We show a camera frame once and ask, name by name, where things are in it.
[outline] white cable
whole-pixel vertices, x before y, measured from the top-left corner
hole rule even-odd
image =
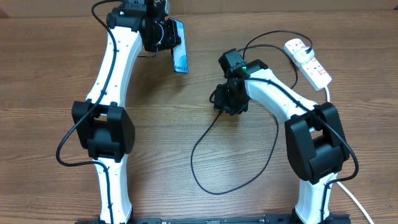
[[[330,102],[330,92],[327,86],[325,86],[325,91],[326,91],[326,102]]]
[[[162,43],[162,40],[163,40],[163,36],[164,36],[164,31],[163,31],[163,27],[162,27],[162,25],[160,25],[160,24],[158,24],[159,26],[160,26],[160,28],[162,29],[162,37],[160,38],[160,40],[159,40],[159,42],[155,45],[155,46],[159,46],[161,43]]]
[[[330,102],[330,92],[327,86],[325,87],[325,91],[326,91],[326,100],[327,102]],[[372,218],[366,212],[365,208],[362,207],[361,203],[355,198],[355,196],[341,182],[337,182],[337,184],[341,187],[341,189],[343,189],[348,194],[348,196],[351,197],[351,199],[353,199],[355,204],[359,207],[359,209],[361,209],[365,217],[368,219],[369,223],[374,224]]]
[[[361,209],[361,211],[363,212],[365,217],[368,219],[369,223],[374,224],[374,222],[372,221],[372,218],[366,212],[365,208],[362,207],[361,203],[355,198],[355,196],[342,183],[337,182],[337,184],[341,187],[341,189],[343,189],[348,194],[348,196],[351,197],[351,199],[353,199],[355,204],[359,207],[359,209]]]

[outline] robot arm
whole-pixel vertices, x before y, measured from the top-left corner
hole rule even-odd
[[[336,179],[343,162],[349,157],[349,152],[335,136],[324,130],[310,113],[298,107],[281,89],[319,115],[345,138],[336,108],[331,103],[317,105],[314,101],[298,95],[278,80],[265,63],[260,60],[247,63],[236,49],[225,52],[218,61],[228,81],[224,85],[218,85],[214,92],[215,109],[225,110],[230,115],[240,114],[248,110],[248,101],[253,99],[285,123],[287,157],[300,178],[294,217],[298,223],[320,223],[325,184]],[[310,132],[315,130],[323,130],[323,135],[312,139]],[[330,191],[331,189],[326,194],[325,218],[330,214],[327,208]]]
[[[109,186],[102,166],[96,164],[101,191],[102,209],[98,221],[129,223],[132,205],[127,193],[127,157],[134,145],[135,128],[126,113],[126,92],[132,68],[144,45],[146,51],[172,50],[175,72],[188,73],[183,24],[175,19],[165,21],[169,14],[166,0],[128,0],[107,16],[117,45],[114,69],[106,93],[90,119],[85,119],[77,132],[83,148],[94,161],[108,168]],[[74,122],[78,122],[100,97],[113,59],[114,46],[110,34],[101,69],[85,102],[75,102],[72,108]]]
[[[115,27],[111,29],[118,48],[115,66],[106,94],[102,98],[101,105],[110,105],[115,102],[116,105],[125,107],[126,92],[129,85],[132,67],[136,58],[142,48],[142,38],[140,32],[133,32],[128,27]],[[93,88],[86,97],[86,100],[96,102],[103,89],[106,77],[108,76],[109,68],[111,67],[113,57],[113,44],[111,36],[108,34],[108,44],[104,59],[99,70],[98,77],[94,83]]]

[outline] wire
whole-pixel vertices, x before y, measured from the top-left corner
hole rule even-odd
[[[295,66],[293,60],[289,57],[289,55],[282,48],[280,48],[278,46],[275,46],[275,45],[271,45],[271,44],[257,44],[257,45],[252,45],[250,47],[246,46],[245,48],[239,49],[238,52],[240,52],[242,50],[255,48],[255,47],[273,47],[273,48],[276,48],[276,49],[280,50],[287,57],[287,59],[290,61],[290,63],[293,66],[294,73],[296,74],[296,80],[294,81],[294,84],[292,85],[292,87],[290,87],[291,89],[293,89],[296,86],[296,84],[297,84],[297,82],[299,80],[299,75],[297,73],[297,67]]]
[[[366,212],[365,208],[362,207],[361,203],[355,198],[355,196],[341,182],[337,182],[337,184],[341,187],[341,189],[343,189],[348,194],[348,196],[351,197],[351,199],[353,199],[355,204],[359,207],[359,209],[361,209],[361,211],[365,215],[366,219],[368,219],[369,223],[374,224],[372,218]]]
[[[325,184],[325,189],[323,190],[322,205],[321,205],[321,223],[323,223],[323,214],[325,211],[326,193],[327,193],[327,190],[329,189],[329,186],[335,182],[343,182],[343,181],[351,180],[351,179],[355,178],[359,172],[359,163],[358,163],[358,159],[356,158],[354,151],[348,145],[348,143],[333,128],[331,128],[329,126],[329,124],[324,122],[324,120],[322,120],[319,116],[317,116],[313,111],[306,108],[303,104],[301,104],[298,100],[296,100],[288,91],[286,91],[280,85],[274,83],[271,80],[266,80],[263,78],[242,78],[242,79],[235,80],[235,82],[244,82],[246,80],[265,82],[265,83],[271,84],[271,85],[275,86],[276,88],[278,88],[287,97],[289,97],[297,106],[299,106],[301,109],[305,110],[306,112],[310,113],[319,123],[322,124],[323,127],[325,127],[327,130],[329,130],[329,132],[333,133],[343,143],[343,145],[348,149],[349,153],[351,154],[351,157],[353,158],[354,165],[355,165],[355,170],[354,170],[353,174],[351,174],[348,177],[331,180]]]
[[[325,87],[325,92],[326,92],[326,101],[330,102],[330,92],[329,92],[329,89],[328,89],[327,86]],[[358,208],[365,215],[366,219],[368,219],[369,223],[370,224],[374,224],[373,221],[372,221],[372,218],[366,212],[365,208],[362,207],[361,203],[355,198],[355,196],[341,182],[337,182],[336,184],[338,184],[341,187],[341,189],[343,189],[348,194],[348,196],[350,196],[351,199],[353,199],[355,204],[358,206]]]
[[[299,35],[299,36],[302,36],[302,37],[306,38],[306,39],[311,43],[311,46],[310,46],[310,48],[309,48],[308,50],[306,50],[306,53],[309,54],[309,53],[311,52],[311,50],[312,50],[312,41],[311,41],[311,39],[309,39],[307,36],[305,36],[305,35],[303,35],[303,34],[301,34],[301,33],[299,33],[299,32],[296,32],[296,31],[290,31],[290,30],[274,30],[274,31],[266,32],[265,34],[258,35],[257,37],[255,37],[255,38],[253,38],[252,40],[250,40],[249,43],[246,44],[246,46],[245,46],[245,48],[244,48],[244,50],[243,50],[243,56],[242,56],[242,58],[244,59],[244,55],[245,55],[245,53],[246,53],[246,49],[248,49],[248,46],[251,44],[251,42],[253,42],[253,41],[255,41],[256,39],[258,39],[258,38],[260,38],[260,37],[263,37],[263,36],[265,36],[265,35],[273,34],[273,33],[277,33],[277,32],[286,32],[286,33],[290,33],[290,34],[296,34],[296,35]]]
[[[257,44],[257,45],[252,45],[252,46],[250,46],[250,47],[246,46],[246,47],[243,48],[243,49],[239,49],[238,52],[240,52],[240,51],[242,51],[242,50],[246,50],[246,49],[255,48],[255,47],[273,47],[273,48],[275,48],[275,49],[280,50],[280,51],[289,59],[290,63],[291,63],[292,66],[293,66],[294,72],[295,72],[295,82],[294,82],[294,84],[292,85],[292,87],[290,87],[291,89],[293,89],[293,88],[296,86],[296,84],[297,84],[297,82],[298,82],[298,80],[299,80],[299,75],[298,75],[298,73],[297,73],[297,67],[294,65],[294,62],[293,62],[293,60],[289,57],[289,55],[287,55],[287,53],[286,53],[283,49],[281,49],[280,47],[275,46],[275,45],[271,45],[271,44]],[[213,93],[210,95],[210,99],[209,99],[210,103],[215,103],[215,101],[213,101],[213,97],[214,97],[216,91],[217,91],[217,90],[213,91]],[[249,102],[247,102],[238,112],[240,112],[248,103],[249,103]],[[258,173],[258,175],[255,176],[255,177],[254,177],[253,179],[251,179],[250,181],[248,181],[248,182],[246,182],[245,184],[240,185],[239,187],[236,187],[236,188],[234,188],[234,189],[227,190],[227,191],[225,191],[225,192],[218,192],[218,193],[210,192],[209,190],[207,190],[207,189],[205,189],[204,187],[201,186],[201,184],[199,183],[199,181],[198,181],[198,179],[197,179],[197,177],[196,177],[196,175],[195,175],[195,171],[193,170],[193,162],[192,162],[192,160],[193,160],[193,153],[195,152],[195,149],[196,149],[196,147],[198,146],[199,142],[206,136],[207,132],[211,129],[211,127],[213,127],[213,125],[215,124],[215,122],[217,121],[218,117],[220,116],[220,114],[221,114],[222,112],[223,112],[222,110],[219,111],[218,116],[215,118],[215,120],[213,121],[213,123],[212,123],[212,124],[210,125],[210,127],[206,130],[206,132],[201,136],[201,138],[197,141],[197,143],[196,143],[195,146],[193,147],[192,153],[191,153],[191,171],[192,171],[193,178],[195,179],[196,183],[198,184],[198,186],[199,186],[203,191],[205,191],[206,193],[212,194],[212,195],[223,195],[223,194],[228,194],[228,193],[233,192],[233,191],[235,191],[235,190],[241,189],[241,188],[247,186],[248,184],[250,184],[251,182],[255,181],[255,180],[265,171],[265,169],[267,168],[268,163],[269,163],[269,161],[270,161],[270,159],[271,159],[272,153],[274,152],[275,144],[276,144],[276,142],[277,142],[278,134],[279,134],[279,122],[278,122],[277,118],[275,117],[275,115],[273,115],[273,117],[274,117],[274,119],[275,119],[275,123],[276,123],[276,125],[277,125],[277,132],[276,132],[276,136],[275,136],[275,141],[274,141],[274,145],[273,145],[273,147],[272,147],[272,149],[271,149],[271,153],[269,154],[268,161],[267,161],[266,165],[264,166],[264,168],[260,171],[260,173]]]
[[[330,92],[327,86],[325,86],[325,93],[326,93],[326,102],[330,102]]]
[[[163,40],[163,36],[164,36],[164,30],[163,30],[163,27],[162,27],[162,25],[160,25],[160,24],[158,24],[159,26],[160,26],[160,28],[162,29],[162,37],[160,38],[160,40],[159,40],[159,42],[156,44],[156,46],[159,46],[161,43],[162,43],[162,40]]]
[[[61,160],[60,157],[60,153],[61,153],[61,148],[62,146],[65,144],[65,142],[68,140],[68,138],[70,137],[70,135],[76,130],[76,128],[85,120],[89,117],[89,115],[91,115],[95,108],[99,105],[99,103],[101,102],[102,98],[104,97],[104,95],[106,94],[106,88],[108,87],[109,81],[111,79],[111,75],[113,72],[113,68],[114,68],[114,64],[116,62],[116,54],[118,52],[118,48],[116,45],[116,40],[111,32],[111,30],[109,29],[109,27],[95,14],[95,7],[107,3],[107,2],[123,2],[120,0],[104,0],[104,1],[100,1],[97,2],[93,5],[93,7],[91,7],[91,13],[94,16],[94,18],[103,26],[105,27],[105,29],[108,31],[109,36],[112,39],[113,42],[113,57],[112,57],[112,63],[111,63],[111,68],[109,69],[109,73],[108,76],[106,77],[106,81],[104,84],[103,89],[101,90],[101,93],[99,94],[98,100],[95,102],[95,104],[87,111],[86,114],[83,115],[83,117],[80,118],[80,120],[78,122],[76,122],[75,125],[72,126],[72,128],[67,132],[67,134],[62,138],[60,144],[58,145],[57,148],[57,152],[55,157],[57,158],[57,161],[66,167],[76,167],[76,166],[84,166],[84,165],[89,165],[89,164],[96,164],[101,166],[104,169],[104,173],[106,176],[106,193],[107,193],[107,198],[108,198],[108,208],[109,208],[109,215],[111,216],[111,224],[113,224],[113,213],[112,213],[112,203],[111,203],[111,190],[110,190],[110,183],[109,183],[109,172],[108,172],[108,168],[102,163],[102,162],[98,162],[98,161],[86,161],[86,162],[76,162],[76,163],[67,163]]]
[[[151,55],[151,56],[137,56],[137,57],[156,57],[158,53],[159,53],[159,48],[156,47],[156,53],[154,55]]]
[[[217,119],[220,117],[220,115],[221,115],[222,113],[223,113],[223,110],[219,110],[217,117],[214,119],[214,121],[213,121],[212,124],[209,126],[209,128],[205,131],[205,133],[204,133],[204,134],[200,137],[200,139],[197,141],[197,143],[196,143],[195,146],[193,147],[192,153],[191,153],[191,171],[192,171],[193,178],[195,179],[196,183],[198,184],[198,186],[199,186],[203,191],[205,191],[206,193],[212,194],[212,195],[223,195],[223,194],[228,194],[228,193],[234,192],[235,190],[239,190],[239,189],[241,189],[242,187],[245,187],[245,186],[247,186],[248,184],[250,184],[251,182],[255,181],[255,180],[265,171],[265,169],[267,168],[268,163],[269,163],[269,161],[271,160],[272,153],[274,152],[275,145],[276,145],[276,142],[277,142],[277,140],[278,140],[278,134],[279,134],[279,123],[278,123],[278,120],[276,119],[275,115],[273,115],[273,117],[274,117],[274,119],[275,119],[275,123],[276,123],[276,136],[275,136],[275,141],[274,141],[274,145],[272,146],[271,152],[270,152],[270,154],[269,154],[267,163],[266,163],[265,166],[262,168],[262,170],[260,171],[260,173],[258,173],[258,174],[257,174],[255,177],[253,177],[251,180],[249,180],[249,181],[247,181],[246,183],[240,185],[239,187],[235,187],[234,189],[227,190],[227,191],[224,191],[224,192],[211,192],[211,191],[205,189],[204,187],[202,187],[202,185],[199,183],[199,181],[198,181],[198,179],[197,179],[197,177],[196,177],[196,175],[195,175],[195,171],[193,170],[193,161],[192,161],[192,160],[193,160],[193,153],[195,152],[195,149],[197,148],[199,142],[200,142],[200,141],[206,136],[206,134],[210,131],[210,129],[213,127],[213,125],[216,123]]]

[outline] white power strip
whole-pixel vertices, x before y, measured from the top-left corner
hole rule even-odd
[[[292,39],[286,42],[284,50],[293,60],[294,64],[300,69],[311,86],[316,90],[322,90],[331,82],[331,76],[322,67],[319,61],[314,57],[313,49],[307,53],[309,47],[306,47],[300,39]]]

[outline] power strip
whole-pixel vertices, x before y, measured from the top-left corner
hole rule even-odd
[[[286,42],[284,50],[300,69],[311,86],[316,90],[322,90],[331,82],[331,76],[315,58],[313,49],[307,53],[306,47],[300,39],[292,39]]]

